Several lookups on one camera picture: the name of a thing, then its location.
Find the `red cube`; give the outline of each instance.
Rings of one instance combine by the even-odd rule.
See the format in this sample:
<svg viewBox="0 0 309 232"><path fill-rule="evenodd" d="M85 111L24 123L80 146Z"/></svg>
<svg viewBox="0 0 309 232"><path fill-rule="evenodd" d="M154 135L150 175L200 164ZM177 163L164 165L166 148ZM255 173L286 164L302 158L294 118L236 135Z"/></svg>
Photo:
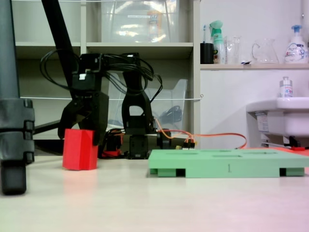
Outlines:
<svg viewBox="0 0 309 232"><path fill-rule="evenodd" d="M66 129L62 166L70 170L97 168L98 146L93 146L91 130Z"/></svg>

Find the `connector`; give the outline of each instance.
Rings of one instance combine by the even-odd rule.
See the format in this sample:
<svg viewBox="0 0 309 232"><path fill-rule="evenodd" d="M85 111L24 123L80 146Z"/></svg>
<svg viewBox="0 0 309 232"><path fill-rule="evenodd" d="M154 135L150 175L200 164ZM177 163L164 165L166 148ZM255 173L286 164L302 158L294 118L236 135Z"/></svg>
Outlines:
<svg viewBox="0 0 309 232"><path fill-rule="evenodd" d="M183 143L183 150L189 150L189 144L187 142Z"/></svg>
<svg viewBox="0 0 309 232"><path fill-rule="evenodd" d="M190 150L194 150L195 149L195 142L193 139L191 139L191 142L190 142Z"/></svg>

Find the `table surface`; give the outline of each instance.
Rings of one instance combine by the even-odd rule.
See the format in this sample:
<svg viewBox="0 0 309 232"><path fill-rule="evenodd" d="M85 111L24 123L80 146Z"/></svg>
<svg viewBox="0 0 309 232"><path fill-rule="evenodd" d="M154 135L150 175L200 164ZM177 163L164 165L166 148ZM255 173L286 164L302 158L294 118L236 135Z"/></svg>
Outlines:
<svg viewBox="0 0 309 232"><path fill-rule="evenodd" d="M1 232L309 231L308 175L157 178L147 160L99 160L92 171L61 165L62 157L36 157L27 193L0 196Z"/></svg>

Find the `green plastic tray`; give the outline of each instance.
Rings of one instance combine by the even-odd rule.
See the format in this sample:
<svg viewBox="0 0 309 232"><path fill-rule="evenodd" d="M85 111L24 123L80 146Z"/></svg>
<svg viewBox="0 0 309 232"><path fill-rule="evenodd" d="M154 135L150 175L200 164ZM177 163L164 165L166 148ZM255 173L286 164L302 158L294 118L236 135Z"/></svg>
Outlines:
<svg viewBox="0 0 309 232"><path fill-rule="evenodd" d="M191 178L304 176L309 157L273 149L153 150L150 174Z"/></svg>

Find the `tripod leg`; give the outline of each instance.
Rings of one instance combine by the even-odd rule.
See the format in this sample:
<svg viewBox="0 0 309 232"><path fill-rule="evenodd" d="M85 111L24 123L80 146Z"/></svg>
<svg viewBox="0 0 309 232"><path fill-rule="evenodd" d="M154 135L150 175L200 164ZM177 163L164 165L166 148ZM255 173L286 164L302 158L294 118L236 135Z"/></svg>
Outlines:
<svg viewBox="0 0 309 232"><path fill-rule="evenodd" d="M19 98L11 0L0 0L0 168L3 194L26 191L26 164L34 161L34 111Z"/></svg>

